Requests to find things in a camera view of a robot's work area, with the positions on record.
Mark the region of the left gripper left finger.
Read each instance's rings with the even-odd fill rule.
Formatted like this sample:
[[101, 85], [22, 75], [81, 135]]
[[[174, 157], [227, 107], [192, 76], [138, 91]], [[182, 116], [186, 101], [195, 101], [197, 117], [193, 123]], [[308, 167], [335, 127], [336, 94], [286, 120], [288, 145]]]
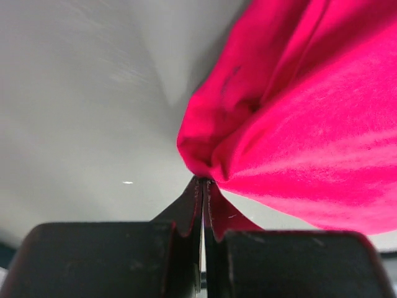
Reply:
[[33, 228], [2, 297], [194, 297], [200, 289], [202, 185], [147, 222], [58, 222]]

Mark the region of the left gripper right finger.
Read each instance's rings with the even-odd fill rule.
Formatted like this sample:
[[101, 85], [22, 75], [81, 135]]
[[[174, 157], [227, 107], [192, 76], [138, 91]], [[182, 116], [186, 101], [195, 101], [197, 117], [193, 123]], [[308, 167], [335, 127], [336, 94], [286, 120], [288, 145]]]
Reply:
[[265, 230], [209, 180], [202, 183], [209, 297], [395, 297], [360, 233]]

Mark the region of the red t shirt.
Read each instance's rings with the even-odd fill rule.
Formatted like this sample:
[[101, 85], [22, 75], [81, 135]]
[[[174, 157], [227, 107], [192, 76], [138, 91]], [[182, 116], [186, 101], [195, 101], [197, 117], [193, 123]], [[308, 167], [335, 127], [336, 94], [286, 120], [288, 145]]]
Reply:
[[177, 136], [188, 169], [327, 230], [396, 230], [396, 2], [253, 1]]

